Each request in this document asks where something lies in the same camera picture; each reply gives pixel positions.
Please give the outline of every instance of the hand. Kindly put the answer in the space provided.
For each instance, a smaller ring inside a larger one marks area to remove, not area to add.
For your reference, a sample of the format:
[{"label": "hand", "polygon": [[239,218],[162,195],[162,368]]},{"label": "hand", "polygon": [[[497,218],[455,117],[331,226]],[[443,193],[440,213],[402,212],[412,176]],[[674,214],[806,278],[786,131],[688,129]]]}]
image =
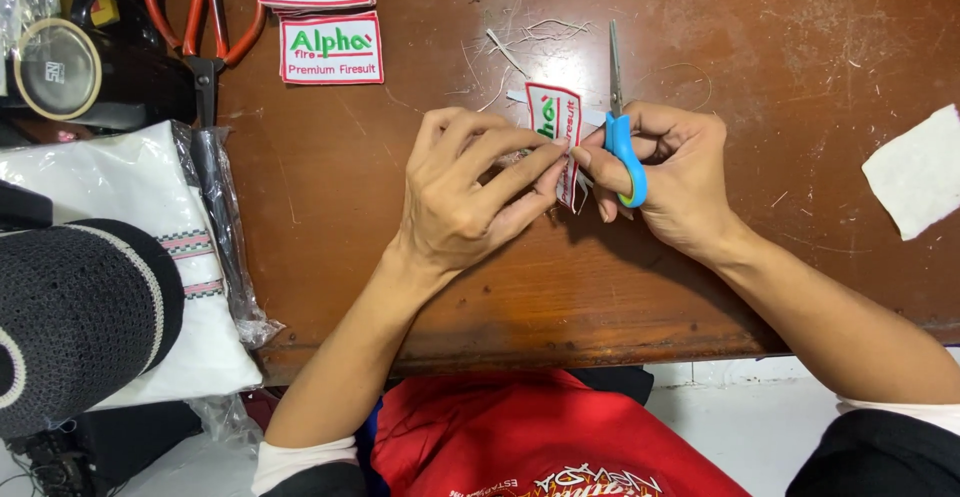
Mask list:
[{"label": "hand", "polygon": [[[624,114],[630,116],[633,152],[647,174],[647,199],[640,207],[643,220],[667,245],[701,262],[710,260],[716,246],[741,224],[727,203],[724,186],[723,120],[715,114],[642,101],[630,102]],[[594,195],[603,221],[614,221],[618,211],[632,220],[633,212],[616,196],[630,197],[630,175],[603,148],[605,138],[605,128],[600,128],[571,154],[596,182]]]},{"label": "hand", "polygon": [[[407,161],[403,217],[390,245],[417,271],[445,284],[553,205],[568,145],[515,129],[496,114],[430,110]],[[523,148],[534,151],[486,185],[477,182],[500,156]],[[534,182],[529,193],[504,206]]]}]

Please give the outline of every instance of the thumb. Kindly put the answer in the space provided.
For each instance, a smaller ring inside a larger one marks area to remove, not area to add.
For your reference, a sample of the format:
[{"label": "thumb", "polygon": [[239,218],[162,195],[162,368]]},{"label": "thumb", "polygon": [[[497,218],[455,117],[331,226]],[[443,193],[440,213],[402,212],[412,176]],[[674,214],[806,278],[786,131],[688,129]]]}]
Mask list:
[{"label": "thumb", "polygon": [[634,183],[627,167],[603,147],[589,144],[574,146],[570,149],[570,155],[600,186],[625,197],[633,194]]}]

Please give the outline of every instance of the brown tabletop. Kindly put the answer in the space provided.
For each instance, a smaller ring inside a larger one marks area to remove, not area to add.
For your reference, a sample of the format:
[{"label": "brown tabletop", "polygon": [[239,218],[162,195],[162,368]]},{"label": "brown tabletop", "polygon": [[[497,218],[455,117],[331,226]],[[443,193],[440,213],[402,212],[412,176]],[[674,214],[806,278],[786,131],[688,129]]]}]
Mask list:
[{"label": "brown tabletop", "polygon": [[[167,0],[177,26],[187,1]],[[753,229],[941,341],[960,341],[960,214],[903,242],[860,171],[878,147],[960,100],[960,0],[377,2],[386,85],[284,85],[275,19],[222,74],[218,120],[233,128],[249,272],[267,315],[288,326],[257,353],[269,382],[296,375],[396,232],[422,112],[478,109],[498,93],[508,62],[469,47],[487,28],[551,18],[596,29],[515,45],[534,81],[606,110],[616,19],[625,96],[726,121],[729,202]],[[252,3],[226,0],[235,37]],[[510,89],[522,89],[521,74],[508,76]],[[503,94],[489,110],[526,118]],[[708,270],[642,221],[601,224],[590,200],[579,216],[558,208],[539,218],[451,283],[420,313],[394,372],[784,352]]]}]

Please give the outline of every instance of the mug handle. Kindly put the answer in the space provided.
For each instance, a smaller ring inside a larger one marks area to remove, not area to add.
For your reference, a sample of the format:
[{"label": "mug handle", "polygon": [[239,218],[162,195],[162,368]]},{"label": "mug handle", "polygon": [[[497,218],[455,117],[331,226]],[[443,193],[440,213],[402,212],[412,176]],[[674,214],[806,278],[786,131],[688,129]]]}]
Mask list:
[{"label": "mug handle", "polygon": [[[97,0],[73,0],[70,4],[70,21],[86,30],[94,30],[93,4]],[[161,40],[161,33],[150,20],[150,15],[135,0],[115,0],[120,12],[120,25],[130,31],[133,38],[142,40],[148,48],[166,54],[167,49]]]}]

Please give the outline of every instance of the red-handled scissors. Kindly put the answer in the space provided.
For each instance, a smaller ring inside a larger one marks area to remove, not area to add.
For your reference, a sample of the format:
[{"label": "red-handled scissors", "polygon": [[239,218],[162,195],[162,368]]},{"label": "red-handled scissors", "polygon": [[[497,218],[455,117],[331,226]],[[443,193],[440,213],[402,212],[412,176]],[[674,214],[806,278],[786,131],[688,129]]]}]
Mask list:
[{"label": "red-handled scissors", "polygon": [[[217,58],[214,59],[203,58],[198,52],[200,20],[205,1],[210,7],[214,37],[217,41]],[[267,23],[267,10],[257,2],[253,10],[253,22],[246,29],[243,37],[240,37],[240,40],[231,48],[228,44],[227,21],[224,17],[224,0],[190,0],[190,11],[187,13],[183,39],[174,33],[170,23],[163,16],[157,0],[146,0],[146,2],[153,25],[171,48],[180,48],[184,60],[193,70],[194,88],[197,90],[199,127],[216,124],[217,74],[220,74],[226,66],[235,66],[254,46],[260,33],[263,32],[263,26]]]}]

